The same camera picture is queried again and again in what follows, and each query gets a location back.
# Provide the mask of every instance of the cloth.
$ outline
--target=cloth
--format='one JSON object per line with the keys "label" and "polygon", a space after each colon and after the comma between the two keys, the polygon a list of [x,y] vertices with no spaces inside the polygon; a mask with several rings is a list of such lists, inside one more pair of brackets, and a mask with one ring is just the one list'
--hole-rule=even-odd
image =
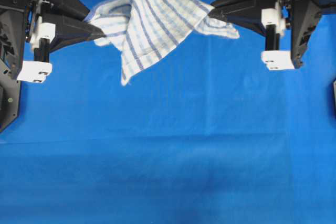
{"label": "cloth", "polygon": [[113,44],[122,51],[124,86],[132,76],[162,60],[193,30],[239,38],[232,24],[208,17],[212,9],[199,0],[109,0],[98,4],[86,21],[107,36],[97,39],[96,45]]}

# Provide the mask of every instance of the blue fabric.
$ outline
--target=blue fabric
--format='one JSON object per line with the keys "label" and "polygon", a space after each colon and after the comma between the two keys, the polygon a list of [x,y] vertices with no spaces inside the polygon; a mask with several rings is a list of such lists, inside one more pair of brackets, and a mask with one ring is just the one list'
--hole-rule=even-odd
{"label": "blue fabric", "polygon": [[191,34],[126,87],[112,46],[54,53],[0,135],[0,223],[336,223],[336,17],[298,71],[239,31]]}

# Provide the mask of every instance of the towel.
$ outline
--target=towel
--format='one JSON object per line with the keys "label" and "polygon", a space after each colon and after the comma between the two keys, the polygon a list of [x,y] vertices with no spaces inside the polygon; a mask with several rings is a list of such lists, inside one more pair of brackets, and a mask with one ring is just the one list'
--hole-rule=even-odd
{"label": "towel", "polygon": [[85,19],[102,29],[106,38],[97,46],[113,44],[121,53],[121,84],[156,64],[193,30],[205,35],[239,38],[232,24],[208,17],[214,7],[199,0],[108,0]]}

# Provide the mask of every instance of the white towel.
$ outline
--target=white towel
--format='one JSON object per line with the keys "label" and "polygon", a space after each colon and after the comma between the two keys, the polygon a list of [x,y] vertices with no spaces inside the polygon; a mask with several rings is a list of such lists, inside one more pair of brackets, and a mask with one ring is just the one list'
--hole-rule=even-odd
{"label": "white towel", "polygon": [[121,52],[121,84],[156,64],[193,30],[206,35],[239,38],[232,24],[208,17],[214,7],[199,0],[109,0],[98,4],[86,22],[102,29]]}

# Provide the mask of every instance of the dish towel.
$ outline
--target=dish towel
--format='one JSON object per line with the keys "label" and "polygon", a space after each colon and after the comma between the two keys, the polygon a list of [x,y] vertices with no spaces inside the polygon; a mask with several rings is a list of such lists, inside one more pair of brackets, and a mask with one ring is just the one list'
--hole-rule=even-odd
{"label": "dish towel", "polygon": [[199,0],[108,0],[85,19],[102,29],[106,38],[96,45],[113,44],[121,54],[121,84],[156,64],[193,30],[205,35],[239,38],[232,24],[208,17],[214,7]]}

